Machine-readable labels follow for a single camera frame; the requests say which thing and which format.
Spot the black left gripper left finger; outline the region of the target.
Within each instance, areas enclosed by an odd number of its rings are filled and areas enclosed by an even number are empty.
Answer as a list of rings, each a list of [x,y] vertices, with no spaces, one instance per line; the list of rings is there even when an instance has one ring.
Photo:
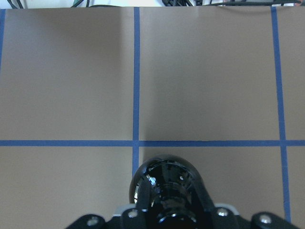
[[[136,208],[148,212],[151,205],[151,183],[146,178],[141,178],[136,185],[137,203]]]

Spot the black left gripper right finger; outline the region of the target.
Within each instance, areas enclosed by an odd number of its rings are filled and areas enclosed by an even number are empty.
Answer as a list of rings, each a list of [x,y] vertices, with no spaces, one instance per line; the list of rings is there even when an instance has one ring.
[[[211,212],[214,209],[214,203],[207,192],[201,176],[196,176],[192,180],[192,202],[202,212]]]

